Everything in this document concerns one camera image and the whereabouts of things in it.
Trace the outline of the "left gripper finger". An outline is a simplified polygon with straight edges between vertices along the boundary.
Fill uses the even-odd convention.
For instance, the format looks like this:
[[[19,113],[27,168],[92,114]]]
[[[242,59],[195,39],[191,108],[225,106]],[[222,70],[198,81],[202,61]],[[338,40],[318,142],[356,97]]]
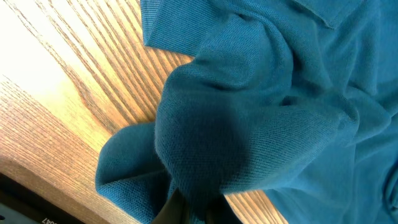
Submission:
[[[151,224],[189,224],[189,204],[176,189]]]

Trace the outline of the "blue polo shirt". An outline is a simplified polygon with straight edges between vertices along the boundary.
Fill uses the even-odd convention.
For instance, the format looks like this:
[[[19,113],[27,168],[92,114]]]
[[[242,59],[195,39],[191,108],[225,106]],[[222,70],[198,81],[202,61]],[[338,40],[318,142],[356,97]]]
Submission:
[[[397,222],[397,1],[142,1],[146,46],[193,56],[155,120],[102,148],[96,191],[150,223],[263,190],[290,223]]]

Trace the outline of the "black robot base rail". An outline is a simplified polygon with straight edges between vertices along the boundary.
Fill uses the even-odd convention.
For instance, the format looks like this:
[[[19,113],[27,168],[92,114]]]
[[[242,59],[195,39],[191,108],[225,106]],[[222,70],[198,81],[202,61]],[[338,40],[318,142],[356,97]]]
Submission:
[[[1,224],[73,224],[83,222],[1,174]]]

